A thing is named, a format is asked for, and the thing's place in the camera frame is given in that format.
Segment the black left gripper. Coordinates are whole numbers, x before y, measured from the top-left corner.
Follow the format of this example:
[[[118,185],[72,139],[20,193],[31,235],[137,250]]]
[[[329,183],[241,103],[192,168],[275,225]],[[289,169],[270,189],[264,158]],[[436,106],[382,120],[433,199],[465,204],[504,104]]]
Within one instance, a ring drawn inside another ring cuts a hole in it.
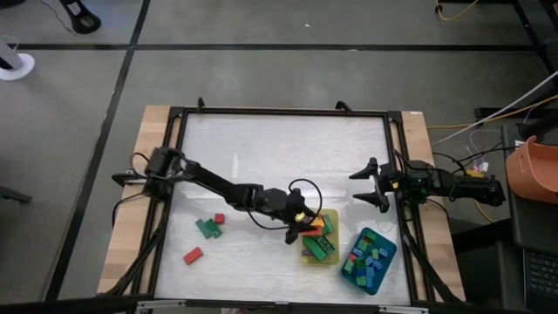
[[[285,243],[290,245],[298,237],[302,223],[306,229],[319,229],[319,216],[308,208],[299,188],[288,194],[278,188],[265,189],[260,193],[260,213],[278,219],[288,226]]]

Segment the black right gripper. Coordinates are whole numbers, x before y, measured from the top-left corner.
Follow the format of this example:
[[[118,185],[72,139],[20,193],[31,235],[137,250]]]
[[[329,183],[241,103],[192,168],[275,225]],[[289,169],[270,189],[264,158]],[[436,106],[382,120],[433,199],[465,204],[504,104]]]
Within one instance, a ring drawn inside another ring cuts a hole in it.
[[[390,163],[379,164],[378,160],[371,157],[364,169],[351,174],[350,180],[368,180],[373,177],[375,190],[371,193],[354,194],[353,197],[377,207],[381,213],[386,213],[390,208],[387,193],[398,189],[398,181],[402,172]]]

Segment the yellow plastic bin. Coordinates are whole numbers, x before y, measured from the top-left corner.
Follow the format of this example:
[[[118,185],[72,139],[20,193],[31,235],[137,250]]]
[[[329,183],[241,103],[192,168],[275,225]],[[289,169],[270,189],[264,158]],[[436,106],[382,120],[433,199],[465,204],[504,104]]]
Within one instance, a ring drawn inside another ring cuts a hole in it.
[[[333,222],[335,230],[332,233],[330,233],[328,235],[325,235],[325,237],[334,245],[335,251],[332,252],[331,254],[327,255],[322,261],[318,261],[313,256],[303,256],[302,255],[302,251],[306,249],[305,246],[302,243],[300,245],[300,248],[301,248],[300,259],[301,259],[302,263],[307,264],[307,265],[327,265],[327,266],[337,265],[339,263],[339,252],[340,252],[338,212],[335,209],[324,208],[322,210],[321,214],[322,215],[329,215],[330,219]]]

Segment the teal plastic bin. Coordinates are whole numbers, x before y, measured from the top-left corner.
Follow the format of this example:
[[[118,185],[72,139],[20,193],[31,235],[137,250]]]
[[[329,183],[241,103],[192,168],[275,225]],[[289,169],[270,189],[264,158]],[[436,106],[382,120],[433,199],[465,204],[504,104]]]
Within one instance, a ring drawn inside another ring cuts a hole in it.
[[[376,240],[374,242],[369,242],[364,235],[367,232],[372,232],[376,235]],[[358,259],[354,262],[354,268],[351,274],[347,274],[343,271],[344,264],[348,259],[351,251],[357,247],[358,242],[364,240],[369,243],[368,248],[363,251],[363,254],[358,257]],[[379,259],[373,259],[371,257],[371,251],[373,249],[386,249],[389,252],[387,257],[382,257],[379,255]],[[390,268],[391,262],[398,251],[397,245],[387,238],[380,235],[378,232],[374,231],[370,228],[363,228],[360,233],[358,234],[357,240],[354,244],[350,247],[349,253],[345,258],[340,273],[341,276],[346,279],[349,283],[352,283],[360,290],[366,292],[368,295],[376,295],[382,282],[384,281],[384,277],[387,273],[387,270]],[[375,276],[370,277],[366,276],[366,268],[373,267],[375,269]],[[357,276],[365,276],[367,278],[367,285],[365,287],[357,286],[356,277]]]

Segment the white table cover sheet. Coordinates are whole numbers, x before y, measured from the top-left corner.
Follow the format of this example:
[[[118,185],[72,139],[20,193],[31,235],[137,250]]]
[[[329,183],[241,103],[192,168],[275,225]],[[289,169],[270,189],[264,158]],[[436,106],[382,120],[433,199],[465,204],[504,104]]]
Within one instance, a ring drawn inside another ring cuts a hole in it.
[[[396,213],[379,212],[357,200],[371,181],[350,180],[371,157],[389,160],[380,118],[193,114],[187,118],[183,153],[234,183],[266,188],[297,187],[311,208],[335,209],[340,256],[363,228],[397,242]],[[221,236],[206,239],[195,225],[214,220]],[[200,247],[203,256],[186,265],[183,256]],[[178,184],[171,202],[155,295],[158,298],[320,304],[410,302],[405,262],[397,253],[376,295],[341,276],[340,266],[302,263],[299,243],[286,244],[279,222],[248,215],[192,183]]]

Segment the silver bar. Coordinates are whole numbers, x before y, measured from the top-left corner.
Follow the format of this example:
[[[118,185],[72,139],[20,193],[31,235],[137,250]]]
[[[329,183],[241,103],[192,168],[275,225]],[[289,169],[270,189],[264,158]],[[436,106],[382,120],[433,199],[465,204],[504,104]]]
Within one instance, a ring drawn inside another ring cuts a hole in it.
[[[137,302],[137,311],[150,311],[156,309],[179,308],[187,305],[186,300],[181,299],[154,299]]]

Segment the orange plastic bin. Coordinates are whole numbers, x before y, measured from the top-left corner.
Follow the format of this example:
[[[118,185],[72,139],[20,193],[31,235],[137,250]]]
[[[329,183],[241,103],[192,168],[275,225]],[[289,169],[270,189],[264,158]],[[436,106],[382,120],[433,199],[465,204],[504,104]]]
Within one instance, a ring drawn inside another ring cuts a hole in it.
[[[558,204],[558,146],[529,137],[506,158],[508,186],[521,198]]]

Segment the black side cart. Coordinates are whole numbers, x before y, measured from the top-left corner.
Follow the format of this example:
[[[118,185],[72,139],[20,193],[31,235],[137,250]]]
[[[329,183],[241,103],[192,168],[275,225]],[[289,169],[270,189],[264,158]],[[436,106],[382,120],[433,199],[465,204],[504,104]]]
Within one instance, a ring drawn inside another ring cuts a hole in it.
[[[558,119],[540,119],[532,124],[519,123],[501,128],[503,143],[512,150],[506,158],[529,137],[536,142],[544,134],[558,128]],[[532,201],[516,195],[508,186],[510,217],[453,236],[457,252],[491,248],[495,253],[498,287],[498,307],[504,311],[535,314],[525,303],[524,250],[533,250],[558,256],[558,204]]]

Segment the black keyboard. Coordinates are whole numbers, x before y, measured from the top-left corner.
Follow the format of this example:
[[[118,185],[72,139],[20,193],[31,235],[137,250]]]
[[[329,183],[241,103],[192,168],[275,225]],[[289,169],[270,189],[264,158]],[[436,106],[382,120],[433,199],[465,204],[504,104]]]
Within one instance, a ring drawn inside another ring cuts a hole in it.
[[[535,314],[558,314],[558,256],[524,250],[526,306]]]

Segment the black stand base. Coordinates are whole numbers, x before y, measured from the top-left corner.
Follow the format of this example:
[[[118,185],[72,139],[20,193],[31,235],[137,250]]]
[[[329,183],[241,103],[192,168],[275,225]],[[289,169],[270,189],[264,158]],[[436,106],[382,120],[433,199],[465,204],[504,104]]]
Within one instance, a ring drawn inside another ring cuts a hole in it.
[[[82,0],[58,0],[68,15],[72,30],[79,35],[97,31],[102,25],[101,19],[93,14]]]

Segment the white round stand base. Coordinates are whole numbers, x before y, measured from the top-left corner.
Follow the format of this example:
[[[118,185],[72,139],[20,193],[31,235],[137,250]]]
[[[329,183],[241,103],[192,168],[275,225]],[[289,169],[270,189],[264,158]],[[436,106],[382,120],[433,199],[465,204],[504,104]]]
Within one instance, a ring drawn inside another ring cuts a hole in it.
[[[30,54],[16,52],[0,39],[0,80],[15,81],[29,75],[36,61]]]

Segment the black table frame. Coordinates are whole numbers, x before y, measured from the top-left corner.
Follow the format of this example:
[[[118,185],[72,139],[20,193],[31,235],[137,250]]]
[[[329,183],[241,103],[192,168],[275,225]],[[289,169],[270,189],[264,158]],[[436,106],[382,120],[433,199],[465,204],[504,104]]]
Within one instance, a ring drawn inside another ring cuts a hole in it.
[[[186,125],[190,113],[225,113],[225,114],[263,114],[295,116],[340,116],[356,118],[366,116],[365,110],[353,110],[352,114],[333,109],[294,109],[294,108],[255,108],[255,107],[207,107],[201,112],[197,106],[147,106],[140,124],[134,146],[139,153],[149,153],[159,145],[179,144],[178,137]],[[414,160],[433,160],[430,140],[421,112],[378,111],[378,117],[385,117],[390,122],[390,134],[397,150],[407,158]],[[139,201],[126,204],[123,215],[116,222],[112,232],[109,249],[99,280],[98,293],[105,294],[113,288],[121,276],[124,276],[133,264],[133,259],[146,246],[149,236],[154,232],[155,224],[162,215],[163,207],[154,201]],[[465,292],[461,282],[459,266],[454,252],[449,222],[445,216],[440,200],[434,200],[415,208],[410,231],[418,241],[422,254],[436,270],[440,280],[457,298],[464,300]],[[157,247],[146,259],[136,276],[125,289],[125,294],[146,295],[155,285],[159,261]],[[443,301],[431,276],[419,267],[417,258],[411,259],[412,301],[419,304],[440,304]]]

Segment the black frame leg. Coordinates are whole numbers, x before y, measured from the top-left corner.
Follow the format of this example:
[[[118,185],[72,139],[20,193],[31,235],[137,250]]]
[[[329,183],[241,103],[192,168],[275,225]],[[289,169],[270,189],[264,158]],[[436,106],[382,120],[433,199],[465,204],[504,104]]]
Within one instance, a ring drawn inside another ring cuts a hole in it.
[[[558,0],[514,0],[514,8],[544,66],[558,71]]]

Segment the black floor bracket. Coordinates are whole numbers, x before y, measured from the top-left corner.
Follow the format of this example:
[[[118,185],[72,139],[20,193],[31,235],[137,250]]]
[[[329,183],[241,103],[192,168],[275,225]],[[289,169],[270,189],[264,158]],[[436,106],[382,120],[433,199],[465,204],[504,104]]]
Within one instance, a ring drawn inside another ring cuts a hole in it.
[[[22,204],[27,204],[31,202],[32,197],[30,195],[25,195],[11,188],[0,185],[0,199],[17,201]]]

